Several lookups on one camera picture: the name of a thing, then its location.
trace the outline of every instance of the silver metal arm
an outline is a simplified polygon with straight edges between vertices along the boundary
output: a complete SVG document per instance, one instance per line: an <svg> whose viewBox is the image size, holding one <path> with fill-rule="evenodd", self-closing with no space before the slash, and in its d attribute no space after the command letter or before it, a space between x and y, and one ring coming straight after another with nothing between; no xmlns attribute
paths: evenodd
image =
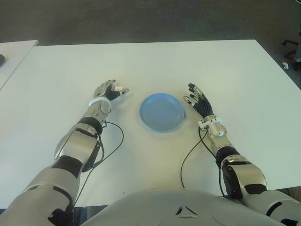
<svg viewBox="0 0 301 226"><path fill-rule="evenodd" d="M301 203L279 191L267 190L263 172L246 157L240 155L227 138L227 130L221 119L213 114L205 95L194 84L189 84L194 93L184 100L203 117L198 122L200 129L207 129L211 151L217 166L223 172L227 194L243 205L286 225L301 221Z"/></svg>
<svg viewBox="0 0 301 226"><path fill-rule="evenodd" d="M110 80L96 89L87 112L59 142L55 162L43 169L0 215L1 226L68 225L72 221L80 174L95 162L111 100L129 91L116 91L114 83Z"/></svg>

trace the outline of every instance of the blue plate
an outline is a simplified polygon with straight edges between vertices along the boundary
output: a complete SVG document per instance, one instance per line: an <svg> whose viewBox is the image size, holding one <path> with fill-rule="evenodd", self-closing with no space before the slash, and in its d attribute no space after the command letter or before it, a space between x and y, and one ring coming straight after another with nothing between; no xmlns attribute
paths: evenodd
<svg viewBox="0 0 301 226"><path fill-rule="evenodd" d="M177 129L185 117L181 102L172 95L156 93L140 106L140 117L149 127L159 132Z"/></svg>

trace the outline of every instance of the white table surface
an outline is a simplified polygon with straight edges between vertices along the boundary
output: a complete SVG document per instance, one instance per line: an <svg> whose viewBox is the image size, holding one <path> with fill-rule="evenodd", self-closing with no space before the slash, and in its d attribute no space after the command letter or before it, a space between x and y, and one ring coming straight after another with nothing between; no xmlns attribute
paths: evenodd
<svg viewBox="0 0 301 226"><path fill-rule="evenodd" d="M181 186L180 165L198 141L200 119L182 100L190 82L206 94L236 149L262 169L269 189L301 184L301 91L255 40L34 47L0 92L0 208L53 162L56 144L108 79L130 88L108 117L125 141L91 174L78 206ZM157 92L184 106L175 132L156 133L139 117L141 102ZM109 126L102 139L109 153L121 134ZM202 145L183 178L187 188L221 194L218 168Z"/></svg>
<svg viewBox="0 0 301 226"><path fill-rule="evenodd" d="M0 43L0 54L6 59L0 66L0 90L32 47L37 44L36 40Z"/></svg>

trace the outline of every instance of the black cable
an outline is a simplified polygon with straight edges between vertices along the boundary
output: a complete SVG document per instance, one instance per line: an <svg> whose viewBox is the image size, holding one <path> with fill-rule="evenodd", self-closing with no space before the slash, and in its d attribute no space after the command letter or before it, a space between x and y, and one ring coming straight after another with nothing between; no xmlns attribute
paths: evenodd
<svg viewBox="0 0 301 226"><path fill-rule="evenodd" d="M224 193L224 191L222 190L221 169L218 169L218 183L219 183L219 185L220 185L220 190L221 190L222 196L225 196L225 193Z"/></svg>
<svg viewBox="0 0 301 226"><path fill-rule="evenodd" d="M201 138L201 128L199 127L198 128L198 136ZM201 139L203 145L205 146L205 148L211 153L211 155L215 158L215 155L212 153L212 151L207 147L207 145L204 143L203 139ZM219 186L220 186L220 190L221 190L221 193L222 193L222 196L225 196L225 193L224 191L222 190L222 182L221 182L221 169L219 168L218 169L218 183L219 183Z"/></svg>
<svg viewBox="0 0 301 226"><path fill-rule="evenodd" d="M112 124L112 125L114 125L114 126L116 126L116 127L118 127L119 129L120 129L120 131L121 131L121 133L122 133L122 140L121 140L121 142L120 142L120 144L114 149L114 151L112 151L107 157L105 157L104 158L104 147L103 147L103 143L102 143L102 141L101 141L101 138L100 138L100 136L99 136L99 141L100 141L100 146L101 146L101 148L102 148L102 151L103 151L103 154L102 154L102 157L101 157L101 159L98 161L98 162L96 162L96 163L94 163L93 164L93 166L92 166L92 168L91 168L91 171L89 172L89 174L88 174L88 176L87 176L87 178L86 178L86 180L85 180L85 182L84 182L84 185L82 186L82 188L81 188L81 190L80 190L80 192L79 192L79 195L77 196L77 198L76 198L76 200L75 200L75 202L74 202L74 206L75 206L75 204L77 203L77 201L78 201L78 199L79 199L79 197L80 197L80 195L81 195L81 193L82 193L82 191L83 191L83 189L84 189L84 187L85 187L85 185L86 185L86 183L87 183L87 181L88 181L88 178L89 178L89 176L90 176L90 174L92 173L92 171L99 165L99 164L101 164L101 163L103 163L103 161L105 161L107 158L109 158L121 145L122 145L122 143L123 143L123 140L124 140L124 132L123 132L123 130L122 130L122 128L119 126L119 125L117 125L117 124L115 124L115 123L112 123L112 122L106 122L106 124Z"/></svg>
<svg viewBox="0 0 301 226"><path fill-rule="evenodd" d="M204 143L204 141L203 141L204 137L203 137L203 139L201 138L201 128L200 127L198 128L198 136L201 139L201 141L202 141L203 145L205 146L205 148L208 150L208 152L210 152L210 154L215 158L215 155L212 153L212 151Z"/></svg>
<svg viewBox="0 0 301 226"><path fill-rule="evenodd" d="M182 171L183 171L184 163L185 163L186 159L188 158L188 156L190 155L190 153L193 151L193 149L195 149L195 147L198 146L198 144L201 143L201 142L203 141L203 139L204 139L204 137L206 136L207 132L208 132L208 130L206 130L206 133L205 133L205 135L203 136L203 138L200 137L201 140L198 141L198 142L196 143L196 145L194 145L194 147L188 152L188 154L186 155L186 157L184 158L184 160L183 160L183 162L182 162L181 170L180 170L180 178L181 178L181 184L182 184L182 187L183 187L183 188L185 188L184 183L183 183L183 178L182 178Z"/></svg>
<svg viewBox="0 0 301 226"><path fill-rule="evenodd" d="M115 124L115 123L113 123L113 122L107 122L108 124L112 124L112 125L114 125L114 126L116 126L116 127L118 127L119 129L120 129L120 131L121 131L121 133L122 133L122 140L121 140L121 142L120 142L120 144L115 148L115 150L114 151L112 151L107 157L105 157L104 159L103 159L103 161L105 161L107 158L109 158L121 145L122 145L122 143L123 143L123 140L124 140L124 133L123 133L123 130L122 130L122 128L119 126L119 125L117 125L117 124Z"/></svg>

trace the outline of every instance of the floor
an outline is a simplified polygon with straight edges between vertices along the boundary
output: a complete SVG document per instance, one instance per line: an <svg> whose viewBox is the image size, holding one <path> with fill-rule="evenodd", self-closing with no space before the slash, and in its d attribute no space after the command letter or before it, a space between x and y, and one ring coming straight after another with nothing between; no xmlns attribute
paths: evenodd
<svg viewBox="0 0 301 226"><path fill-rule="evenodd" d="M279 65L291 63L283 55L295 46L281 43L301 41L300 24L301 4L294 0L0 0L0 42L39 40L39 45L63 45L256 39ZM300 71L285 72L301 89ZM294 192L301 199L300 188Z"/></svg>

